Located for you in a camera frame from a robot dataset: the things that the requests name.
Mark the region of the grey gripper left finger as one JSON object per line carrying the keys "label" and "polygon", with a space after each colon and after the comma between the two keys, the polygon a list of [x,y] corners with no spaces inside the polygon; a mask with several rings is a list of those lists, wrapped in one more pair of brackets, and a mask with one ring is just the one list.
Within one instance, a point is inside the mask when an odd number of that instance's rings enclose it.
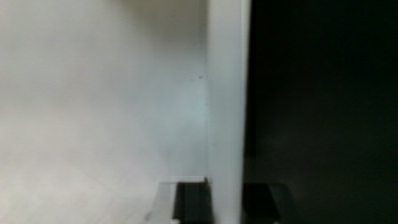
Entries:
{"label": "grey gripper left finger", "polygon": [[205,178],[157,185],[147,224],[211,224],[211,189]]}

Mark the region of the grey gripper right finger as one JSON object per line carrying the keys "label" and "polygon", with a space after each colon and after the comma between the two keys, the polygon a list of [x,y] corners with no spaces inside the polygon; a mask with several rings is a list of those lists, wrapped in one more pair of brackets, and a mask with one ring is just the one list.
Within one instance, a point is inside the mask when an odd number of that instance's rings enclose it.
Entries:
{"label": "grey gripper right finger", "polygon": [[287,187],[275,183],[243,185],[243,224],[296,224],[296,210]]}

